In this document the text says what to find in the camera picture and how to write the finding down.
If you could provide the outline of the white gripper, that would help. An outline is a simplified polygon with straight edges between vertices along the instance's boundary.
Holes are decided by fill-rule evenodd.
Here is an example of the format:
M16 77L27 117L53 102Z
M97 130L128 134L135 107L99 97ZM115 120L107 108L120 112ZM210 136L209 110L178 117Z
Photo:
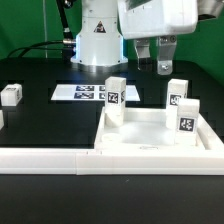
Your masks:
M136 39L138 69L150 65L149 40L157 37L157 73L170 75L178 34L192 33L198 21L197 0L118 0L120 28L125 39Z

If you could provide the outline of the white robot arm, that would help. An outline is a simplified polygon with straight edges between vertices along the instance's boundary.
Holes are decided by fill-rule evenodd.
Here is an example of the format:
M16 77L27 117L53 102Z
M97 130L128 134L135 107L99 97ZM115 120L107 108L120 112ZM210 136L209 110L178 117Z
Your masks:
M169 75L177 36L193 32L197 21L197 0L82 0L82 29L71 62L94 73L124 70L123 42L132 39L144 69L150 63L149 39L155 37L157 73Z

